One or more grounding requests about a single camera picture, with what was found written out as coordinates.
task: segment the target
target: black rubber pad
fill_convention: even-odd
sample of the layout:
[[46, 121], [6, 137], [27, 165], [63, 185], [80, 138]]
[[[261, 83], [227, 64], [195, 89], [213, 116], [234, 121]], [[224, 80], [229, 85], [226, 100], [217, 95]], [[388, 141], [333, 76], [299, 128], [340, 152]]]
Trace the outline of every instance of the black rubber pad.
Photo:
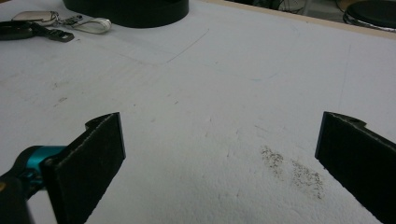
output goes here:
[[325, 112], [315, 157], [383, 223], [396, 223], [396, 145], [361, 120]]
[[64, 0], [64, 5], [72, 11], [134, 28], [164, 26], [189, 13], [189, 0]]
[[93, 119], [61, 153], [40, 163], [59, 224], [84, 223], [125, 159], [120, 114]]

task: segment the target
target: round black object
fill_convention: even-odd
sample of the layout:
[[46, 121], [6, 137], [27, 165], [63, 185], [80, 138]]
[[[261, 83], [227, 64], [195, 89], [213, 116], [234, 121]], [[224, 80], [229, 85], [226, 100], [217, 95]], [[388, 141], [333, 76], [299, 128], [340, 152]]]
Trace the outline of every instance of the round black object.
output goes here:
[[363, 1], [350, 5], [346, 14], [375, 26], [396, 28], [396, 2]]
[[64, 5], [72, 11], [132, 28], [164, 26], [189, 13], [189, 0], [64, 0]]

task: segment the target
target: table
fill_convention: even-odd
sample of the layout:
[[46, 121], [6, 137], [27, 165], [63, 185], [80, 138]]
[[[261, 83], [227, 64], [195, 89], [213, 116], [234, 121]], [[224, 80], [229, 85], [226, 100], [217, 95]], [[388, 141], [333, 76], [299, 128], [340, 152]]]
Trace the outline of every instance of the table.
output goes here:
[[[0, 20], [24, 10], [76, 14], [12, 0]], [[216, 0], [73, 33], [0, 42], [1, 173], [120, 111], [127, 158], [87, 223], [378, 223], [314, 154], [323, 111], [396, 140], [395, 35]], [[45, 191], [29, 205], [55, 223]]]

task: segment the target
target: wooden edge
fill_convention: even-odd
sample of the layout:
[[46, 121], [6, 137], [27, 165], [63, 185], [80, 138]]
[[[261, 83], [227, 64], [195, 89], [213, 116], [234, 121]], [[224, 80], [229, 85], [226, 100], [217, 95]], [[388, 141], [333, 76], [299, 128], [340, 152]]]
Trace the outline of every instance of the wooden edge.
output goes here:
[[374, 29], [344, 24], [344, 23], [335, 22], [335, 21], [325, 21], [325, 20], [306, 17], [306, 16], [302, 16], [302, 15], [296, 15], [296, 14], [271, 10], [271, 9], [262, 8], [262, 7], [248, 6], [248, 5], [239, 4], [239, 3], [235, 3], [235, 2], [228, 2], [228, 1], [224, 1], [224, 0], [200, 0], [200, 1], [207, 2], [207, 3], [213, 3], [213, 4], [217, 4], [217, 5], [222, 5], [222, 6], [226, 6], [226, 7], [236, 7], [236, 8], [241, 8], [241, 9], [250, 10], [250, 11], [262, 12], [262, 13], [266, 13], [266, 14], [270, 14], [270, 15], [280, 16], [280, 17], [284, 17], [284, 18], [297, 20], [297, 21], [305, 21], [307, 23], [314, 23], [314, 24], [329, 26], [332, 28], [347, 30], [347, 31], [355, 32], [355, 33], [365, 34], [365, 35], [374, 35], [374, 36], [384, 37], [387, 39], [396, 39], [396, 34], [391, 33], [391, 32], [374, 30]]

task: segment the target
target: white surface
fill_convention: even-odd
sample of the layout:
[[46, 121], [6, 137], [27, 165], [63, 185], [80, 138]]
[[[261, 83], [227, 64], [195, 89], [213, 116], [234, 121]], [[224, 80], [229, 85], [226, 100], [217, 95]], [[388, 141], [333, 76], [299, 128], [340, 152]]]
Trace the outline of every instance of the white surface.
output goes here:
[[[74, 15], [60, 1], [12, 0]], [[396, 140], [396, 41], [191, 1], [155, 29], [0, 42], [0, 173], [120, 111], [127, 159], [88, 223], [377, 223], [314, 158], [323, 111]], [[46, 192], [30, 201], [54, 223]]]

